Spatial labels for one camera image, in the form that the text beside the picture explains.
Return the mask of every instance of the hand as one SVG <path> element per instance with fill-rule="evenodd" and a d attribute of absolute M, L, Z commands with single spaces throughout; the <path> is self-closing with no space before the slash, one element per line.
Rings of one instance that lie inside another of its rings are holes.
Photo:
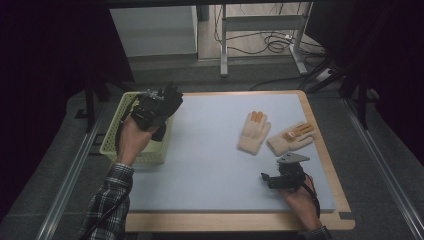
<path fill-rule="evenodd" d="M 307 176 L 305 184 L 310 189 L 314 189 L 311 179 L 311 177 Z M 312 231 L 322 227 L 322 223 L 317 216 L 312 197 L 305 188 L 300 187 L 296 192 L 290 192 L 289 190 L 284 189 L 280 189 L 278 191 L 284 197 L 293 212 L 299 217 L 306 230 Z"/>
<path fill-rule="evenodd" d="M 159 127 L 140 130 L 135 120 L 128 116 L 123 123 L 119 139 L 118 162 L 132 166 L 137 155 L 149 144 L 152 135 Z"/>

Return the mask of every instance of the metal frame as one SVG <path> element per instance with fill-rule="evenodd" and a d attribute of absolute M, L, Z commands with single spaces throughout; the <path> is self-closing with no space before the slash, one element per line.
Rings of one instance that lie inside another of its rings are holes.
<path fill-rule="evenodd" d="M 228 76 L 227 32 L 256 30 L 298 30 L 293 44 L 289 49 L 301 75 L 307 70 L 300 56 L 299 45 L 308 21 L 311 2 L 307 3 L 301 15 L 279 16 L 235 16 L 227 17 L 226 5 L 222 5 L 222 40 L 221 40 L 221 76 Z"/>

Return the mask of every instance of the person's right hand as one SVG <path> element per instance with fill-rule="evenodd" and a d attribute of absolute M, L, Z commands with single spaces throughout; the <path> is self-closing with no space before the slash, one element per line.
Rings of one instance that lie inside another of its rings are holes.
<path fill-rule="evenodd" d="M 309 176 L 306 176 L 305 184 L 310 189 L 314 189 L 312 180 Z M 284 197 L 293 212 L 299 217 L 307 231 L 322 227 L 312 197 L 305 188 L 300 187 L 296 192 L 290 192 L 285 189 L 280 189 L 278 191 Z"/>

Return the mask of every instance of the metal stand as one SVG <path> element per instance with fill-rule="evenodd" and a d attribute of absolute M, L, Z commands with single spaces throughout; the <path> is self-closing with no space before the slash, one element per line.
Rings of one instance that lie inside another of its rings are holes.
<path fill-rule="evenodd" d="M 362 48 L 360 49 L 358 55 L 353 59 L 344 69 L 339 70 L 337 73 L 332 74 L 329 78 L 324 81 L 309 87 L 302 87 L 300 90 L 304 90 L 306 93 L 314 93 L 321 88 L 329 85 L 330 83 L 342 78 L 343 76 L 348 75 L 349 77 L 343 81 L 342 86 L 339 89 L 339 95 L 342 98 L 350 97 L 358 87 L 358 120 L 365 129 L 368 129 L 365 119 L 366 114 L 366 104 L 367 104 L 367 72 L 372 71 L 371 66 L 367 64 L 367 58 L 371 53 L 373 44 L 381 32 L 386 20 L 390 16 L 390 13 L 394 10 L 396 1 L 385 3 L 382 8 L 379 9 L 379 12 L 376 13 L 376 20 L 371 23 L 372 28 L 367 39 L 364 41 Z"/>
<path fill-rule="evenodd" d="M 227 32 L 259 30 L 298 30 L 296 39 L 289 48 L 300 74 L 306 75 L 307 70 L 299 53 L 299 45 L 311 5 L 309 2 L 301 15 L 235 17 L 227 17 L 226 5 L 222 5 L 221 76 L 228 76 Z"/>

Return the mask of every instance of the metal rail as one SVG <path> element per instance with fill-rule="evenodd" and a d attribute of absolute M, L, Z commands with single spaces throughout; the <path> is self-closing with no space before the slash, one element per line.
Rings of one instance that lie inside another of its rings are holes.
<path fill-rule="evenodd" d="M 348 110 L 350 118 L 356 130 L 358 131 L 359 136 L 369 151 L 378 171 L 380 172 L 381 177 L 383 178 L 384 183 L 386 184 L 387 189 L 389 190 L 400 212 L 405 218 L 405 221 L 411 229 L 412 234 L 415 236 L 415 239 L 423 240 L 424 224 L 420 215 L 418 214 L 409 197 L 403 191 L 389 165 L 386 163 L 386 160 L 378 149 L 378 146 L 375 144 L 371 134 L 365 130 L 361 123 L 358 121 L 356 117 L 356 109 L 352 102 L 347 99 L 342 99 L 342 103 Z"/>
<path fill-rule="evenodd" d="M 40 231 L 38 232 L 36 238 L 37 240 L 53 238 L 65 207 L 69 201 L 69 197 L 71 196 L 72 190 L 74 189 L 78 176 L 85 163 L 85 159 L 87 158 L 91 144 L 93 143 L 97 130 L 99 129 L 100 123 L 103 119 L 103 114 L 106 109 L 105 104 L 101 103 L 99 108 L 99 116 L 94 123 L 91 132 L 85 135 L 84 140 L 81 143 L 81 146 L 78 149 L 78 152 L 72 162 L 72 165 L 69 168 L 69 171 L 66 174 L 55 199 L 53 200 L 53 205 L 50 207 L 49 212 L 47 213 L 46 218 L 41 225 Z"/>

